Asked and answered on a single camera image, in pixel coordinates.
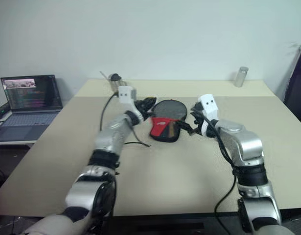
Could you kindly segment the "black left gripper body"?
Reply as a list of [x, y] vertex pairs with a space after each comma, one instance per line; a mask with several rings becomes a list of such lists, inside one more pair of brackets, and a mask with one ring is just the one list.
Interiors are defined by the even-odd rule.
[[142, 101], [143, 100], [136, 100], [134, 101], [134, 106], [133, 106], [133, 114], [137, 117], [137, 119], [147, 119], [147, 116], [142, 115]]

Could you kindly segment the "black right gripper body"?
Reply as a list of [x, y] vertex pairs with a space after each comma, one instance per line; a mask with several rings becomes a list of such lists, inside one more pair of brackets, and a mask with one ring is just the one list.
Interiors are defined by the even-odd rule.
[[194, 117], [194, 123], [197, 125], [196, 132], [202, 136], [206, 135], [207, 122], [203, 114], [203, 106], [200, 102], [196, 102], [191, 108], [191, 115]]

